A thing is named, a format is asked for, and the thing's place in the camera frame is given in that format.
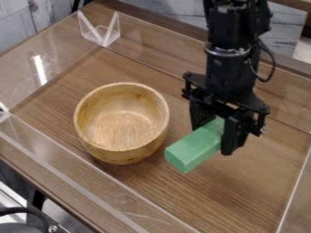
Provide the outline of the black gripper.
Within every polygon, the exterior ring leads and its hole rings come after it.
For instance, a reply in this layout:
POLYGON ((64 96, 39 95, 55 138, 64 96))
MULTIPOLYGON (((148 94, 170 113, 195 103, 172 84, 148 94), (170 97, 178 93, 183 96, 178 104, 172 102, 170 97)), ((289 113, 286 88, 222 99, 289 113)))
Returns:
POLYGON ((255 82, 267 83, 273 74, 258 74, 261 53, 273 55, 263 45, 239 49, 207 46, 207 73, 187 72, 183 97, 190 101, 193 130, 203 127, 215 117, 225 120, 222 154, 231 156, 245 146, 249 134, 263 133, 271 108, 254 94, 255 82))

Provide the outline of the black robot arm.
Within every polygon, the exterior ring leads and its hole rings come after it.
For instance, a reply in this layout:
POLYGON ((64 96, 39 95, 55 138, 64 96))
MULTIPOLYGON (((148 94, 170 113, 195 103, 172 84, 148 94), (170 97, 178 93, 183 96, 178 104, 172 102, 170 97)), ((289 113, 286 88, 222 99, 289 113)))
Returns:
POLYGON ((271 113, 254 87, 273 79, 259 75, 261 54, 273 53, 261 38, 271 30, 273 12, 267 0, 203 0, 203 7, 207 69, 203 75, 183 74, 183 97, 190 101, 193 129, 223 119, 221 150, 230 156, 250 135, 263 133, 271 113))

